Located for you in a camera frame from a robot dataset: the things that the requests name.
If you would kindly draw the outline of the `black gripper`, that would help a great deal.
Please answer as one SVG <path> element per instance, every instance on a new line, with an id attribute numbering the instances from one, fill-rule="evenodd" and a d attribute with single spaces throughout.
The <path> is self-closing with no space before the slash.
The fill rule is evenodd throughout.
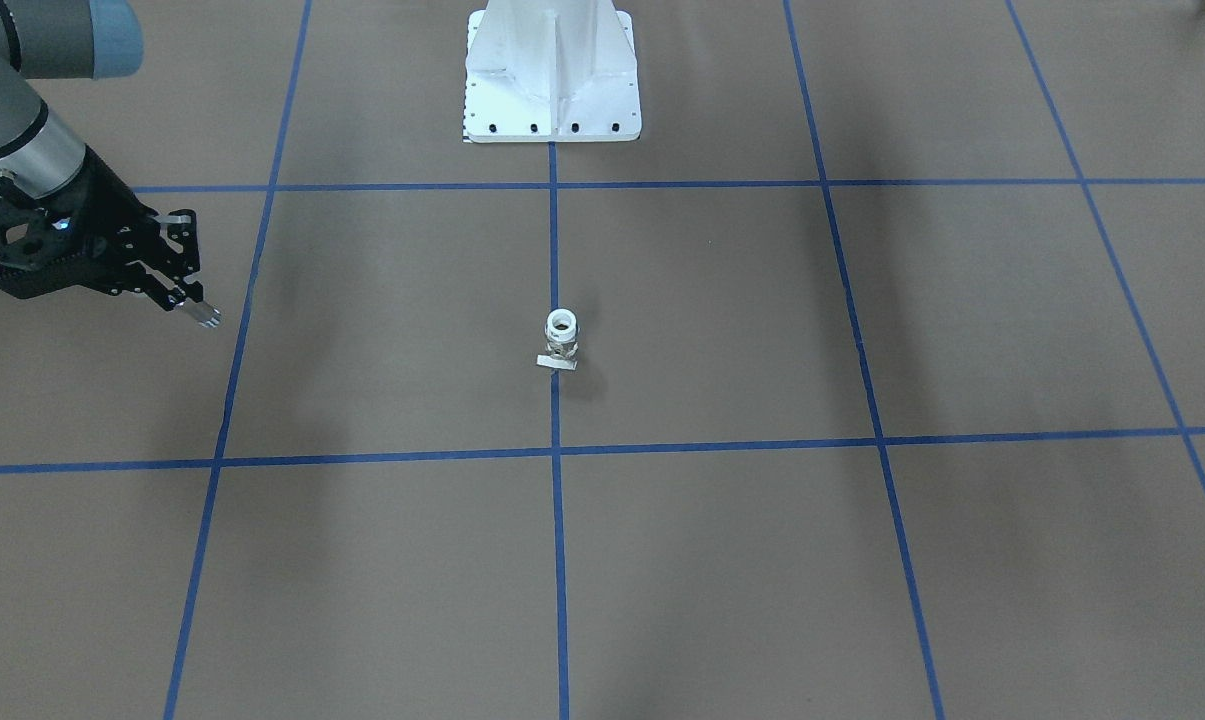
<path id="1" fill-rule="evenodd" d="M 86 287 L 169 301 L 200 327 L 219 327 L 199 272 L 198 218 L 141 202 L 94 151 L 59 190 L 35 199 L 0 177 L 0 291 L 16 299 Z"/>

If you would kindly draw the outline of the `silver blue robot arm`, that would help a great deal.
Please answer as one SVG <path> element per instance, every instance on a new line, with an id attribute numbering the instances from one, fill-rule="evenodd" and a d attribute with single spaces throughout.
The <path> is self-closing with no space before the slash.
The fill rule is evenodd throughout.
<path id="1" fill-rule="evenodd" d="M 145 35 L 127 1 L 0 1 L 0 291 L 137 293 L 204 327 L 194 209 L 142 202 L 33 85 L 136 73 Z"/>

